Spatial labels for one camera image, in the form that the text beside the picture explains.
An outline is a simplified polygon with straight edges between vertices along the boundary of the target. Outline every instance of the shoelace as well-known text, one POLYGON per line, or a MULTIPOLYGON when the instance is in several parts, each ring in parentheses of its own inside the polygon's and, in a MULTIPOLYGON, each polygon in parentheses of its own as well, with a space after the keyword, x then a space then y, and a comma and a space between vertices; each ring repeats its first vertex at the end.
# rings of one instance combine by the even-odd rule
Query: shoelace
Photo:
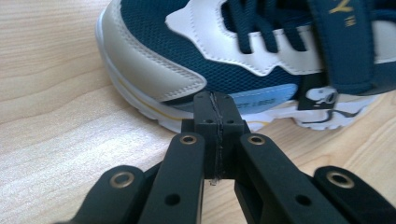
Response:
MULTIPOLYGON (((312 21, 307 11, 279 9, 278 0, 228 0, 231 20, 237 33, 238 46, 245 54, 252 53, 249 34, 259 31, 269 52, 277 53, 278 46, 273 33, 275 28, 282 28, 291 46, 298 51, 306 51, 297 27, 312 21)), ((395 7, 396 3, 389 0, 376 0, 377 7, 395 7)), ((396 22, 395 9, 378 9, 374 13, 377 21, 396 22)))

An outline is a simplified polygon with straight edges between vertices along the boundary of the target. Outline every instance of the wood grain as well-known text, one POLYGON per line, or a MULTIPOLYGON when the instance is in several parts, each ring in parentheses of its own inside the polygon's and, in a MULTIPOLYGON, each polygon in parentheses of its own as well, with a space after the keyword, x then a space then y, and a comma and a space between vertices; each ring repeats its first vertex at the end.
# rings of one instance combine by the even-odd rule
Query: wood grain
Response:
MULTIPOLYGON (((130 107, 96 47, 95 21, 109 0, 10 1, 0 10, 0 223, 71 218, 106 170, 148 169, 173 133, 130 107)), ((336 131, 276 120, 266 134, 307 174, 349 169, 396 205, 396 93, 336 131)), ((233 181, 205 186, 204 223, 246 223, 233 181)))

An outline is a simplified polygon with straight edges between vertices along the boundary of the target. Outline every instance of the light wood surface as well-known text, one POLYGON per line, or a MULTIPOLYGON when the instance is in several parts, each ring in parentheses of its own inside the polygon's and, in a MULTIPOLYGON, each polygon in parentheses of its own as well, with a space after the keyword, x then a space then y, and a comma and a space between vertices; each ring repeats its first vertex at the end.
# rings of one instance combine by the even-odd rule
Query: light wood surface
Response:
MULTIPOLYGON (((106 170, 163 158, 174 134, 130 107, 101 62, 93 29, 108 2, 0 3, 0 223, 65 221, 106 170)), ((347 168, 396 205, 395 92, 341 130, 283 119, 260 133, 307 174, 347 168)), ((232 181, 206 183, 203 222, 246 223, 232 181)))

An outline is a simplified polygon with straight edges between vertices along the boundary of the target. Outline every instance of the navy blue sneaker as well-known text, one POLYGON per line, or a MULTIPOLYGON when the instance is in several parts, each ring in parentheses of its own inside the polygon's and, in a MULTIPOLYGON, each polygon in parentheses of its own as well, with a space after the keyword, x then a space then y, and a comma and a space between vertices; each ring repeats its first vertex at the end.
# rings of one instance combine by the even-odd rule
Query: navy blue sneaker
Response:
POLYGON ((200 91, 231 95, 252 130, 324 130, 396 89, 393 0, 114 0, 96 38, 122 96, 175 132, 200 91))

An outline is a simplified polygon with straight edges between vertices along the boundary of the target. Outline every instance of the shoe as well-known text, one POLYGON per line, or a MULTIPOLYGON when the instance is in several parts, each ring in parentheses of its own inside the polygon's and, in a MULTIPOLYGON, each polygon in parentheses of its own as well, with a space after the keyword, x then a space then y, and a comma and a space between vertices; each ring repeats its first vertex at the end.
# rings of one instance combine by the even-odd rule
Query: shoe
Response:
POLYGON ((121 95, 172 131, 200 91, 231 95, 253 131, 335 129, 396 89, 395 2, 113 0, 96 38, 121 95))

